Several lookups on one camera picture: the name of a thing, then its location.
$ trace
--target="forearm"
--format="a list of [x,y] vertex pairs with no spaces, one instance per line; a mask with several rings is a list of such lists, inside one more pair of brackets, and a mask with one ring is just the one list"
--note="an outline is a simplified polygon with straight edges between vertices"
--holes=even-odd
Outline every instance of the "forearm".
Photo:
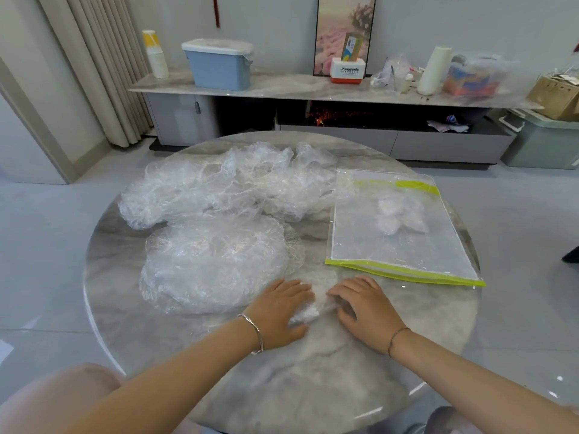
[[66,434],[169,434],[233,366],[257,348],[253,327],[242,319],[231,321],[120,387]]
[[579,417],[567,408],[420,335],[401,332],[391,354],[485,434],[579,432]]

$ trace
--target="framed painting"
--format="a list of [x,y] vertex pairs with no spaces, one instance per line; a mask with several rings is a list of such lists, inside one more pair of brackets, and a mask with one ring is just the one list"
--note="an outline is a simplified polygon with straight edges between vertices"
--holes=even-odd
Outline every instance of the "framed painting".
[[349,32],[363,36],[358,58],[367,62],[376,0],[318,0],[314,76],[329,76],[332,58],[342,56]]

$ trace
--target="wall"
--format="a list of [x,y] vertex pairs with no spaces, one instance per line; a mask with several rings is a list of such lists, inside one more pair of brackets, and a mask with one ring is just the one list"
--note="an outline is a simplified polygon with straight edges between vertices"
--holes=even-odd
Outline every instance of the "wall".
[[[228,37],[254,43],[257,65],[312,72],[317,0],[218,0],[221,29],[215,28],[212,0],[128,2],[138,30],[157,30],[173,68],[188,67],[182,42]],[[400,52],[425,66],[436,45],[447,45],[520,60],[510,82],[527,87],[540,72],[573,60],[578,12],[579,0],[376,0],[368,72]]]
[[12,181],[65,184],[36,140],[0,94],[0,169]]
[[0,57],[75,162],[105,136],[38,0],[0,0],[0,36]]

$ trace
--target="green zipper strip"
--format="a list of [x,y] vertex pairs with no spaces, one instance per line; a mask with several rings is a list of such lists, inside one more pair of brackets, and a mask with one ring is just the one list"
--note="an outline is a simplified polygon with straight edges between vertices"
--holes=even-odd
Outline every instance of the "green zipper strip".
[[387,181],[382,179],[362,179],[354,181],[354,184],[361,186],[363,184],[387,184],[389,186],[401,187],[403,189],[416,189],[423,190],[437,196],[440,196],[440,191],[437,186],[424,183],[422,181],[412,181],[412,180],[397,180],[397,181]]
[[[419,271],[418,269],[405,268],[396,265],[389,265],[381,262],[373,262],[371,260],[334,260],[326,259],[326,265],[344,266],[352,269],[359,269],[361,271],[370,272],[371,274],[380,275],[383,277],[390,277],[398,280],[406,280],[407,282],[421,282],[432,283],[440,285],[463,285],[463,286],[486,286],[483,280],[472,280],[463,277],[456,277],[454,275],[438,274],[437,272]],[[391,272],[380,271],[378,269],[369,269],[362,265],[377,267],[381,269],[389,269],[390,271],[404,272],[408,275],[392,274]]]

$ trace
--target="brown cardboard box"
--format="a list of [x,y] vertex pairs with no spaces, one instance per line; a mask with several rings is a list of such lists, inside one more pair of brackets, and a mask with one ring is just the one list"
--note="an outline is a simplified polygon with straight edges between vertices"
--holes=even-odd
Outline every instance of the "brown cardboard box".
[[543,105],[536,111],[554,120],[579,121],[579,86],[541,76],[527,99]]

